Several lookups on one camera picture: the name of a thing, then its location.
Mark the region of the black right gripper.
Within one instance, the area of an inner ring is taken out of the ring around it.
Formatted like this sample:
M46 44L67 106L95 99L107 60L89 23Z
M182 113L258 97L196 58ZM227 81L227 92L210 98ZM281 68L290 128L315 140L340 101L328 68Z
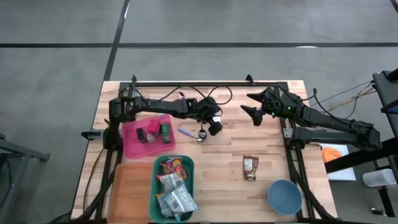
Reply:
M246 95L252 100L261 103L261 110L255 107L241 105L243 109L252 119L254 126L260 126L263 119L263 114L268 114L273 118L278 117L285 120L290 120L294 115L294 108L282 101L282 96L271 87L266 88L260 93L248 93Z

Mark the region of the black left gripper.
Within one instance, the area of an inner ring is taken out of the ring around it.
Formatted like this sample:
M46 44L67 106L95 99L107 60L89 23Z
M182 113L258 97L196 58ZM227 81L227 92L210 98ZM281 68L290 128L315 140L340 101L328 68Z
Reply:
M212 97L206 97L194 103L195 119L199 123L209 123L208 132L211 136L217 135L223 128L221 122L222 109Z

